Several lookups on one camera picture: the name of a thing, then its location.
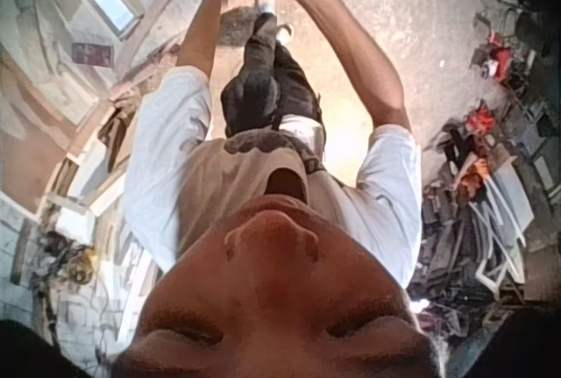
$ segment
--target window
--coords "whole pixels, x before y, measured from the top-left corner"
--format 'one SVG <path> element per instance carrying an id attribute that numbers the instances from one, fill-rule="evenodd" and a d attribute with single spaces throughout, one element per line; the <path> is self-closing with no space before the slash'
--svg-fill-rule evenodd
<path id="1" fill-rule="evenodd" d="M 121 37 L 137 19 L 123 0 L 88 0 L 113 32 Z"/>

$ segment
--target white t-shirt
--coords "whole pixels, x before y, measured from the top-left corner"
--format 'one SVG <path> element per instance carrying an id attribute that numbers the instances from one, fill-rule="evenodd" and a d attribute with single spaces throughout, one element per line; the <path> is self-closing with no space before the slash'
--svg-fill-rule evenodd
<path id="1" fill-rule="evenodd" d="M 210 105 L 206 75 L 174 68 L 138 114 L 124 214 L 164 272 L 215 221 L 264 195 L 272 172 L 287 168 L 302 179 L 313 210 L 407 287 L 421 243 L 421 157 L 410 132 L 377 128 L 351 188 L 324 169 L 317 122 L 285 117 L 281 132 L 253 130 L 205 142 Z"/>

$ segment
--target person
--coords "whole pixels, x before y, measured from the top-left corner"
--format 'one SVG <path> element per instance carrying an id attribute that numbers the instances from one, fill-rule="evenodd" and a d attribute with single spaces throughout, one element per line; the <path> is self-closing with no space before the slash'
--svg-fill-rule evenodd
<path id="1" fill-rule="evenodd" d="M 114 376 L 439 376 L 404 290 L 421 169 L 394 66 L 342 0 L 296 0 L 375 125 L 345 186 L 323 166 L 318 99 L 282 45 L 295 29 L 258 0 L 222 94 L 227 139 L 205 141 L 222 1 L 202 0 L 138 114 L 124 214 L 165 275 Z"/>

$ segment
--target short sleeve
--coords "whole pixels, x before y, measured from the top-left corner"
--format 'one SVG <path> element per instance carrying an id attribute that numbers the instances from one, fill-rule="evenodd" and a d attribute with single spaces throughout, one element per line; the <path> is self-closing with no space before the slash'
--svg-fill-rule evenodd
<path id="1" fill-rule="evenodd" d="M 131 231 L 167 270 L 174 263 L 175 207 L 189 154 L 206 138 L 211 98 L 207 76 L 194 67 L 171 69 L 138 113 L 123 204 Z"/>
<path id="2" fill-rule="evenodd" d="M 376 219 L 390 225 L 385 236 L 373 239 L 385 264 L 401 272 L 401 283 L 408 283 L 421 245 L 422 224 L 421 148 L 409 131 L 398 125 L 383 125 L 374 131 L 357 189 L 377 216 L 387 213 L 383 220 Z"/>

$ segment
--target black pants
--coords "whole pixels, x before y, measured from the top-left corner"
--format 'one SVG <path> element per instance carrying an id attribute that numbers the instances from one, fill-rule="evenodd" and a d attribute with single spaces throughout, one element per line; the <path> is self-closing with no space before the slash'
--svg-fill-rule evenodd
<path id="1" fill-rule="evenodd" d="M 262 14 L 245 45 L 244 66 L 222 92 L 226 137 L 299 115 L 322 123 L 319 99 L 290 52 L 276 41 L 277 17 Z"/>

